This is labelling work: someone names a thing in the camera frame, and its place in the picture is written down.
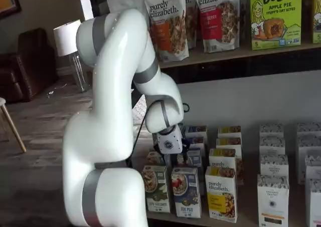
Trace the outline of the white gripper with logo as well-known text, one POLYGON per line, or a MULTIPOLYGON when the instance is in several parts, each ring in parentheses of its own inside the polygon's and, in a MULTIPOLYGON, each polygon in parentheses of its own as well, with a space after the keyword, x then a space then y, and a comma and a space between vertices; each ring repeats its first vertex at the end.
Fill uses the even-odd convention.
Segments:
POLYGON ((173 167, 177 162, 177 155, 183 155, 184 162, 187 162, 187 153, 190 149, 190 142, 182 138, 178 126, 172 126, 156 134, 157 144, 154 150, 160 155, 162 163, 167 167, 173 167))

